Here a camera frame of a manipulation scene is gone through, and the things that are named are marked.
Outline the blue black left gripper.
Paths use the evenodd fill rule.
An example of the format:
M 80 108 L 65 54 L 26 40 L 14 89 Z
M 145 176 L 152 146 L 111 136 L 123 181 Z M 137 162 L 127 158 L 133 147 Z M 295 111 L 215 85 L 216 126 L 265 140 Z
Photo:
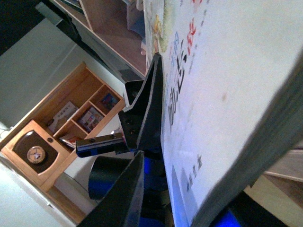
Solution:
M 165 226 L 170 203 L 160 145 L 162 95 L 162 57 L 156 53 L 134 102 L 118 113 L 121 131 L 76 143 L 79 157 L 132 159 L 138 152 L 144 153 L 144 193 L 138 227 Z

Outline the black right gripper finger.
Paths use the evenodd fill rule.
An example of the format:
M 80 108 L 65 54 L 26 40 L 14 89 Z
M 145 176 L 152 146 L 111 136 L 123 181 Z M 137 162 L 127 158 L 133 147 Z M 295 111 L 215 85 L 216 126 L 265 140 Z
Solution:
M 143 204 L 144 153 L 138 152 L 80 227 L 137 227 Z

